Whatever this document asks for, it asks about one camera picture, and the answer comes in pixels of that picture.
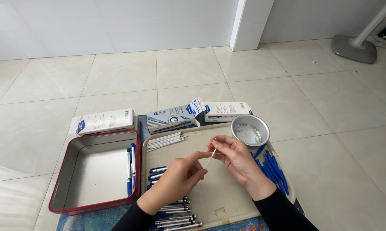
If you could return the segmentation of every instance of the pen box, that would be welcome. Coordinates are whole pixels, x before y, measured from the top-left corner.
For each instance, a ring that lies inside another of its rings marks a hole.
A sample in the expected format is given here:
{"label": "pen box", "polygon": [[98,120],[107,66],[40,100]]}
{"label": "pen box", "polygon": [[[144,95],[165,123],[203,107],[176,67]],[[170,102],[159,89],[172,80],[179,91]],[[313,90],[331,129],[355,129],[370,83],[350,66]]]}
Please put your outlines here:
{"label": "pen box", "polygon": [[[188,138],[183,142],[147,152],[146,147],[149,140],[176,132],[183,132]],[[220,123],[149,136],[144,141],[142,147],[142,192],[145,192],[149,185],[147,178],[151,175],[149,172],[150,169],[169,166],[174,158],[184,158],[195,151],[205,152],[206,144],[210,142],[211,137],[215,135],[231,136],[231,133],[231,123]],[[296,201],[294,188],[289,181],[289,177],[279,156],[269,141],[256,159],[263,162],[263,154],[265,154],[266,149],[269,150],[271,155],[275,156],[279,169],[283,170],[289,191],[289,195],[286,195],[286,197],[291,203],[294,203]],[[255,147],[250,151],[256,153],[257,150],[258,147]],[[199,162],[205,167],[208,160],[208,158],[204,158],[200,159]],[[190,204],[186,204],[186,206],[191,209],[191,213],[189,214],[196,214],[196,221],[201,222],[203,226],[184,229],[185,231],[204,230],[260,216],[248,192],[236,181],[224,163],[220,160],[212,159],[207,170],[208,173],[205,175],[205,179],[199,181],[196,187],[187,195],[187,198],[191,202]]]}
{"label": "pen box", "polygon": [[201,98],[195,98],[190,104],[146,113],[150,134],[165,132],[178,127],[195,124],[200,127],[204,114]]}
{"label": "pen box", "polygon": [[134,130],[138,133],[139,118],[132,108],[78,116],[72,119],[79,136]]}
{"label": "pen box", "polygon": [[246,102],[204,102],[205,122],[230,122],[239,115],[251,113]]}
{"label": "pen box", "polygon": [[[136,144],[134,192],[127,193],[126,149]],[[49,210],[76,215],[134,203],[140,196],[141,143],[135,131],[76,137],[65,152]]]}

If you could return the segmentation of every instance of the left hand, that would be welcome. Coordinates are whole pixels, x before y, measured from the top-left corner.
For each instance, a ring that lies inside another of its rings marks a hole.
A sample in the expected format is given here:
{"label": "left hand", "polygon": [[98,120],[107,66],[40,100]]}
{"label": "left hand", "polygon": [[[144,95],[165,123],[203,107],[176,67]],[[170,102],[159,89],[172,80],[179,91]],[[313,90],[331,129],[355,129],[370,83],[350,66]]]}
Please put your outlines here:
{"label": "left hand", "polygon": [[207,173],[199,159],[210,156],[211,153],[197,151],[186,158],[174,159],[159,181],[137,200],[139,208],[155,215],[163,206],[189,194],[200,180],[205,179]]}

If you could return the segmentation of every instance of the pile of pens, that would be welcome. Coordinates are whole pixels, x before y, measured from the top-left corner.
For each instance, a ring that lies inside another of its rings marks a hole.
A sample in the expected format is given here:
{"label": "pile of pens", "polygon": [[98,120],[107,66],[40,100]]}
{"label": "pile of pens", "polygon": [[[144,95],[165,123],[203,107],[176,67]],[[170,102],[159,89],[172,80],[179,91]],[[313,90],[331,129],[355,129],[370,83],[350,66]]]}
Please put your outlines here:
{"label": "pile of pens", "polygon": [[255,155],[253,155],[252,152],[250,152],[250,154],[252,155],[254,161],[256,161],[260,170],[267,176],[267,178],[270,179],[273,183],[277,184],[280,191],[288,195],[289,189],[287,187],[286,177],[284,177],[283,170],[278,168],[276,157],[274,155],[270,155],[269,150],[266,149],[263,166],[260,164],[260,161],[256,159],[256,157],[262,152],[265,146],[265,144],[262,145]]}
{"label": "pile of pens", "polygon": [[[147,178],[150,182],[147,186],[147,190],[156,184],[166,170],[166,166],[149,170],[151,175]],[[190,200],[188,200],[187,196],[185,196],[182,199],[159,209],[159,212],[156,213],[150,228],[158,229],[158,231],[173,231],[201,227],[202,223],[196,223],[196,214],[190,214],[191,209],[186,206],[187,204],[190,204]]]}
{"label": "pile of pens", "polygon": [[135,190],[136,185],[136,145],[131,144],[131,148],[127,148],[127,196],[130,197]]}
{"label": "pile of pens", "polygon": [[183,132],[178,132],[168,136],[151,139],[147,142],[147,152],[156,150],[158,148],[174,144],[180,141],[185,141],[188,136],[184,136]]}

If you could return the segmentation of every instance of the beige tray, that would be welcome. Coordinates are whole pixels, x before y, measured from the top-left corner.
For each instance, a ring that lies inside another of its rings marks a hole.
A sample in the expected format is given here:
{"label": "beige tray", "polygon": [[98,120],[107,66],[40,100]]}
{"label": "beige tray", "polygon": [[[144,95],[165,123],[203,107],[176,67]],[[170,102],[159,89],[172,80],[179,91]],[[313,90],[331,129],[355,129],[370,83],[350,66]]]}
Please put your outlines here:
{"label": "beige tray", "polygon": [[[195,151],[206,151],[206,144],[210,142],[210,138],[215,135],[231,136],[231,123],[214,124],[203,127],[187,128],[183,130],[169,131],[158,133],[149,136],[143,144],[142,148],[142,192],[146,191],[149,184],[147,177],[149,169],[169,166],[174,158],[184,158]],[[186,141],[165,146],[157,150],[146,152],[147,142],[151,139],[174,134],[183,131],[189,136]],[[277,153],[274,151],[270,142],[266,147],[272,155],[276,156],[279,168],[287,180],[289,195],[287,198],[294,203],[296,195],[294,189],[288,181],[286,171],[283,169]],[[263,151],[257,159],[262,163],[264,161],[265,151]],[[208,158],[201,159],[200,163],[205,166]],[[226,166],[219,160],[211,160],[207,167],[209,172],[205,179],[200,181],[196,188],[188,195],[191,203],[191,213],[197,215],[196,221],[203,223],[200,228],[186,229],[188,231],[196,231],[205,228],[217,227],[224,224],[229,224],[243,219],[260,216],[259,211],[252,202],[247,191],[235,180]]]}

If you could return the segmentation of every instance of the right hand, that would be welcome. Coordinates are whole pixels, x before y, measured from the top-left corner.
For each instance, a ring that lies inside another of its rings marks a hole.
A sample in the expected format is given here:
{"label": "right hand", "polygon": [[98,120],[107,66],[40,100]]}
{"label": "right hand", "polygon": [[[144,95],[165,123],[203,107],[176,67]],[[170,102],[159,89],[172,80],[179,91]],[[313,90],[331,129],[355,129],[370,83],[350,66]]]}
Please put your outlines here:
{"label": "right hand", "polygon": [[276,185],[262,173],[243,142],[230,136],[214,136],[210,141],[207,151],[217,149],[219,154],[215,153],[213,158],[227,166],[254,201],[264,199],[276,191]]}

